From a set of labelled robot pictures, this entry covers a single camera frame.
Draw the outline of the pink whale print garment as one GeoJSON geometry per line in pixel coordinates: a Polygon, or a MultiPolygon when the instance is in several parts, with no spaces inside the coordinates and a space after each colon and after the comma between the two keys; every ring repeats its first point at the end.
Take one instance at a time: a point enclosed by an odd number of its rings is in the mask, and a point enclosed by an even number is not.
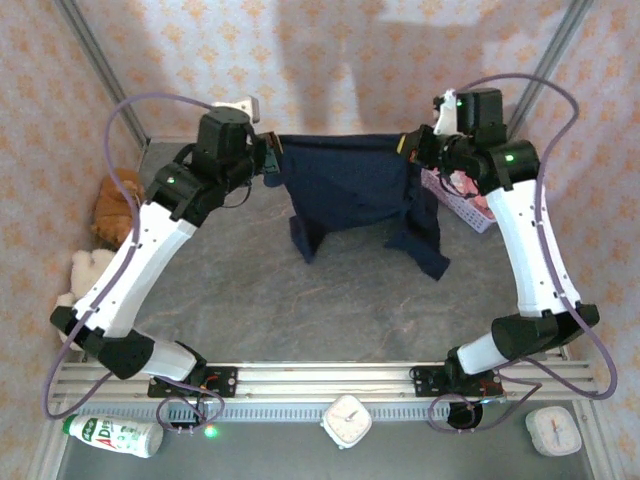
{"type": "Polygon", "coordinates": [[[451,174],[438,175],[440,186],[443,190],[456,198],[468,201],[479,211],[486,215],[491,213],[488,202],[478,190],[476,182],[462,171],[454,171],[451,174]]]}

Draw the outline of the navy blue garment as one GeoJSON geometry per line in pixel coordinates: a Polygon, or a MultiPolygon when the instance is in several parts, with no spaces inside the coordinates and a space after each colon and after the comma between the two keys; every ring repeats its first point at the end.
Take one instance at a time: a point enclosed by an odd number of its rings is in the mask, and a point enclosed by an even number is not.
{"type": "Polygon", "coordinates": [[[420,167],[397,154],[399,139],[281,136],[283,155],[263,182],[288,192],[290,236],[305,262],[331,233],[394,220],[386,247],[406,253],[434,280],[444,275],[450,261],[440,250],[438,199],[423,186],[420,167]]]}

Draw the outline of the lilac plastic basket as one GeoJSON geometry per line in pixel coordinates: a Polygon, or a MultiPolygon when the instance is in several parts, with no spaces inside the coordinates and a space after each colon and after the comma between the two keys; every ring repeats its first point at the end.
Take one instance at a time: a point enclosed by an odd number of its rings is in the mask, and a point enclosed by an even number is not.
{"type": "Polygon", "coordinates": [[[472,206],[468,201],[446,193],[440,186],[438,175],[438,171],[424,170],[422,172],[422,184],[433,193],[444,206],[455,213],[477,233],[484,233],[496,224],[492,212],[486,215],[472,206]]]}

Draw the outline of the brown plush toy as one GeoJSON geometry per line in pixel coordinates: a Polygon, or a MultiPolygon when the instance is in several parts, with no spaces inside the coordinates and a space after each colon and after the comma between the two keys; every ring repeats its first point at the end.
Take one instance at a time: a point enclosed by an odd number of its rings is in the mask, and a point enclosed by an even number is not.
{"type": "MultiPolygon", "coordinates": [[[[134,170],[116,168],[115,172],[137,209],[145,200],[139,174],[134,170]]],[[[133,226],[130,206],[110,175],[101,182],[93,213],[91,231],[101,240],[118,249],[133,226]]]]}

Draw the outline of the white plush toy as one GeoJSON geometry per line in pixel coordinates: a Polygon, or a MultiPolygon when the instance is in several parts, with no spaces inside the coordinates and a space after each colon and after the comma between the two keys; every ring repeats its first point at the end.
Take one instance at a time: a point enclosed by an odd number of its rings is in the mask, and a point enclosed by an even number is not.
{"type": "Polygon", "coordinates": [[[79,250],[71,256],[70,291],[57,297],[55,307],[73,307],[99,280],[116,253],[108,249],[79,250]]]}

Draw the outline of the white square clock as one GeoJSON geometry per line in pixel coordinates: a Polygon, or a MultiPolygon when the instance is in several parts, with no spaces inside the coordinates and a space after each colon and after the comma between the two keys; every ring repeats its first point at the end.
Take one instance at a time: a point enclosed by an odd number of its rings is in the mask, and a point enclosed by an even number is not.
{"type": "Polygon", "coordinates": [[[536,409],[525,426],[535,450],[546,457],[563,457],[581,450],[583,442],[571,413],[561,406],[536,409]]]}
{"type": "Polygon", "coordinates": [[[370,412],[353,395],[342,395],[324,412],[320,425],[340,450],[357,445],[373,424],[370,412]]]}

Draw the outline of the white drink bottle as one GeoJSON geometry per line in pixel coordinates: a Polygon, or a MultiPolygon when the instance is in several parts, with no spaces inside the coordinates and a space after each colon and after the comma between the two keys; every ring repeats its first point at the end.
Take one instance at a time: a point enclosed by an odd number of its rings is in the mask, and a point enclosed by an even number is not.
{"type": "Polygon", "coordinates": [[[110,415],[70,415],[62,431],[89,446],[138,458],[155,455],[164,439],[157,423],[110,415]]]}

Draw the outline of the aluminium frame post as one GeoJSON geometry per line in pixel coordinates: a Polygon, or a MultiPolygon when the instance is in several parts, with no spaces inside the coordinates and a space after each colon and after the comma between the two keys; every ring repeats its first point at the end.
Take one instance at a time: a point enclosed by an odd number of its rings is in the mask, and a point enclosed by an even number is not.
{"type": "MultiPolygon", "coordinates": [[[[570,45],[572,38],[578,31],[593,3],[594,0],[570,0],[561,22],[538,62],[534,71],[535,76],[546,80],[551,79],[551,75],[558,66],[564,52],[570,45]]],[[[542,87],[543,85],[540,83],[533,80],[528,81],[507,123],[507,133],[509,137],[513,137],[523,127],[527,115],[533,109],[536,100],[541,94],[542,87]]]]}
{"type": "MultiPolygon", "coordinates": [[[[105,53],[96,39],[91,27],[76,0],[53,0],[54,5],[67,22],[71,32],[79,42],[80,48],[90,65],[94,69],[102,86],[105,88],[111,101],[118,105],[124,101],[126,94],[116,74],[111,67],[105,53]]],[[[124,124],[132,134],[136,143],[146,148],[150,143],[141,121],[131,106],[126,106],[121,110],[120,116],[124,124]]]]}

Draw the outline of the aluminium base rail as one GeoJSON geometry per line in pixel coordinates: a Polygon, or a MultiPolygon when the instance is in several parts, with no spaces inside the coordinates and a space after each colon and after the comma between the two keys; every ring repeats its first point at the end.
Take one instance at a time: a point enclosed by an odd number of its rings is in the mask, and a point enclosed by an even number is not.
{"type": "MultiPolygon", "coordinates": [[[[597,384],[589,362],[564,360],[553,356],[542,364],[562,379],[579,389],[595,392],[597,384]]],[[[428,363],[387,362],[255,362],[237,366],[235,384],[230,400],[248,402],[331,402],[351,394],[362,402],[426,402],[428,397],[417,397],[410,376],[414,365],[428,363]]],[[[575,400],[580,396],[540,368],[530,363],[519,363],[500,371],[501,377],[489,375],[479,386],[463,393],[472,401],[490,398],[519,400],[537,384],[534,400],[575,400]]],[[[66,363],[52,383],[50,399],[53,401],[77,401],[104,375],[106,370],[97,363],[66,363]]],[[[142,401],[148,399],[153,380],[148,375],[137,374],[128,380],[108,379],[91,397],[93,401],[142,401]]]]}

